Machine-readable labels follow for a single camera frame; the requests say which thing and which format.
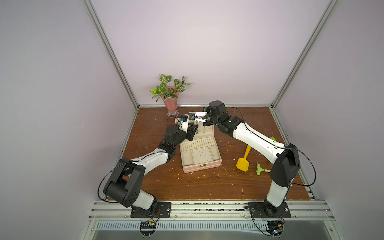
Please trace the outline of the pink jewelry box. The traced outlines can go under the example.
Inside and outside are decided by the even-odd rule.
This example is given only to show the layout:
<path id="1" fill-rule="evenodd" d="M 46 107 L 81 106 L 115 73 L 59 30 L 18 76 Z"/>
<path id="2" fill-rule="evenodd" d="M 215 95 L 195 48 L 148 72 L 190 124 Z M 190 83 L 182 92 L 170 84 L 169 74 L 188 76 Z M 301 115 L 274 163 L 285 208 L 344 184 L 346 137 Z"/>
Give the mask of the pink jewelry box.
<path id="1" fill-rule="evenodd" d="M 214 136 L 214 126 L 204 126 L 195 121 L 198 129 L 192 141 L 180 144 L 182 166 L 185 174 L 219 167 L 222 164 L 220 151 Z"/>

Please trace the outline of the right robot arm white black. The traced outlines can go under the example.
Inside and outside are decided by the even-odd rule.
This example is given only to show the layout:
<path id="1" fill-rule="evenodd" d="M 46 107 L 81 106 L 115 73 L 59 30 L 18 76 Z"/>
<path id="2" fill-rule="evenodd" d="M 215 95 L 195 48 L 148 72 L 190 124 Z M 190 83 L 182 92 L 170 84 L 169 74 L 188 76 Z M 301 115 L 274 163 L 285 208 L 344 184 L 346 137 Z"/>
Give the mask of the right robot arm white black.
<path id="1" fill-rule="evenodd" d="M 266 218 L 284 218 L 288 213 L 285 199 L 301 168 L 299 154 L 303 152 L 293 144 L 285 145 L 266 137 L 242 118 L 230 116 L 221 101 L 209 103 L 202 112 L 189 113 L 189 119 L 216 126 L 222 133 L 262 154 L 273 165 L 270 170 L 271 186 L 259 209 Z"/>

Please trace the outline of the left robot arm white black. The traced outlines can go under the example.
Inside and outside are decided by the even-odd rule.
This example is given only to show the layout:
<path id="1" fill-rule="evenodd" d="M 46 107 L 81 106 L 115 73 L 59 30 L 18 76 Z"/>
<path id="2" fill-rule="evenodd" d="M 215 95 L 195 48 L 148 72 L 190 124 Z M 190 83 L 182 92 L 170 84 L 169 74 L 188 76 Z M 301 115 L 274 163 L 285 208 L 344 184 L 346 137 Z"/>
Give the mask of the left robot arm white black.
<path id="1" fill-rule="evenodd" d="M 142 190 L 144 176 L 168 163 L 183 141 L 194 139 L 198 127 L 197 124 L 188 124 L 184 131 L 176 125 L 168 126 L 163 140 L 155 150 L 136 159 L 120 159 L 117 166 L 107 174 L 108 180 L 105 181 L 103 194 L 142 215 L 156 215 L 158 199 Z"/>

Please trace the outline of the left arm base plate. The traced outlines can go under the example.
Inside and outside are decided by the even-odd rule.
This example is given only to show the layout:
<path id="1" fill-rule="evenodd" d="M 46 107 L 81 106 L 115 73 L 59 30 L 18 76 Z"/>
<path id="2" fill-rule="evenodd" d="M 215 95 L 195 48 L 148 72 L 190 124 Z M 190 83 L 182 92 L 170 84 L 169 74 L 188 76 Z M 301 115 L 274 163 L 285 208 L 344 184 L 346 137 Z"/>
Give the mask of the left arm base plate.
<path id="1" fill-rule="evenodd" d="M 148 210 L 132 206 L 131 218 L 170 218 L 171 202 L 154 202 Z"/>

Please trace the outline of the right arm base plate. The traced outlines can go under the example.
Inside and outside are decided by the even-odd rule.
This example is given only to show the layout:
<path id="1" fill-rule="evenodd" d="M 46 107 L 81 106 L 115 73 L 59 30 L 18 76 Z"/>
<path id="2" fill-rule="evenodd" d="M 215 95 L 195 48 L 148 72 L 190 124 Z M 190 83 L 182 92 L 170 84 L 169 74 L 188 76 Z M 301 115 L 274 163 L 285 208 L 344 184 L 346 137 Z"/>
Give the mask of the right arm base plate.
<path id="1" fill-rule="evenodd" d="M 274 207 L 268 202 L 249 202 L 250 214 L 256 219 L 279 219 L 291 218 L 291 212 L 286 202 L 283 202 L 279 207 Z"/>

